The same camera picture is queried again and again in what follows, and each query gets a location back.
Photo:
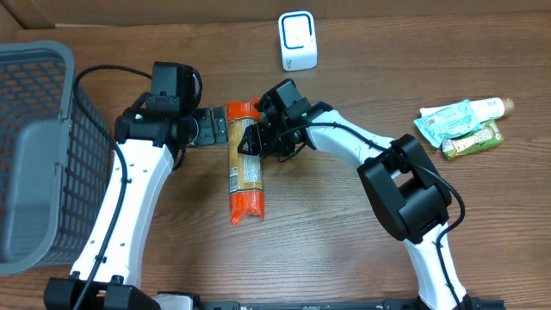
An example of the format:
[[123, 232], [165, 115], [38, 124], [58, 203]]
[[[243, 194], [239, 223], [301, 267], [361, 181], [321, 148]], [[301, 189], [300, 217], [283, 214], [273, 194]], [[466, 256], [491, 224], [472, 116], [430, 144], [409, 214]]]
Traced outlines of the orange cracker package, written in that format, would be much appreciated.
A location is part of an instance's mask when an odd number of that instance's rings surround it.
[[238, 152], [245, 129], [261, 120], [254, 108], [259, 99], [227, 104], [229, 198], [231, 223], [236, 226], [246, 216], [264, 218], [262, 166], [258, 156]]

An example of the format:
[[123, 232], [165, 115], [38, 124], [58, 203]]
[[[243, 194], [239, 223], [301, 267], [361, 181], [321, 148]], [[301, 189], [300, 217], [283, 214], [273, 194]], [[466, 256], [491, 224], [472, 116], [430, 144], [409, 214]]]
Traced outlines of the teal tissue pack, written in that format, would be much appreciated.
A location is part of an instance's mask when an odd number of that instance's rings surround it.
[[460, 137], [481, 127], [469, 100], [451, 104], [414, 121], [418, 131], [435, 148], [448, 139]]

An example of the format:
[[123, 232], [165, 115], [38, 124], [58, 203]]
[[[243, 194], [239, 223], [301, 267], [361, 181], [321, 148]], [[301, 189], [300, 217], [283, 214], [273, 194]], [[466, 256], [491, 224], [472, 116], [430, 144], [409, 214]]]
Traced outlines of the green yellow drink pouch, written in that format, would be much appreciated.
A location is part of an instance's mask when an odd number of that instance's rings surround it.
[[442, 152], [447, 159], [481, 152], [500, 145], [504, 141], [495, 120], [489, 120], [479, 129], [473, 130], [459, 138], [446, 139]]

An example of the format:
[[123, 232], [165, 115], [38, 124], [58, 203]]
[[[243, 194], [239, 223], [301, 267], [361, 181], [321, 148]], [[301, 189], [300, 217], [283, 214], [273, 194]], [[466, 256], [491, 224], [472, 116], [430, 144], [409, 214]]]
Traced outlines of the white cream tube gold cap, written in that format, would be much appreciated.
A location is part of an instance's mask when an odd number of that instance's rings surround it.
[[[469, 101], [480, 122], [507, 116], [514, 110], [514, 102], [510, 98], [502, 99], [499, 97], [492, 97]], [[421, 108], [419, 110], [420, 117], [432, 114], [446, 106], [448, 105], [433, 108]]]

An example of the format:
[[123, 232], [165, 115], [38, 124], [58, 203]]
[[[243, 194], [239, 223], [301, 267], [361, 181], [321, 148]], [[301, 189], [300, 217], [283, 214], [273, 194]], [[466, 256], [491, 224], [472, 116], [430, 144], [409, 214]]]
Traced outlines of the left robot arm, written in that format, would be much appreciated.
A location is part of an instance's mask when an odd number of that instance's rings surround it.
[[161, 189], [198, 145], [200, 73], [189, 65], [156, 62], [142, 93], [104, 136], [115, 156], [95, 225], [67, 278], [51, 278], [48, 309], [198, 309], [199, 296], [140, 290], [145, 242]]

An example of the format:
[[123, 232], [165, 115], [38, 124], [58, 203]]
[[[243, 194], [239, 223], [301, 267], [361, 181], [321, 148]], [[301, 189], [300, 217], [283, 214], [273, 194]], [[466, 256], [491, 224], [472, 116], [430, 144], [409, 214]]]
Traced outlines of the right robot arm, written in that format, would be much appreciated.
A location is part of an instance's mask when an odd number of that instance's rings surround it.
[[376, 219], [402, 242], [418, 279], [423, 309], [464, 309], [468, 295], [449, 249], [458, 226], [449, 205], [465, 206], [412, 135], [398, 139], [371, 133], [346, 120], [325, 102], [312, 104], [287, 78], [253, 105], [262, 120], [245, 129], [236, 150], [275, 156], [283, 163], [304, 147], [327, 152], [354, 168]]

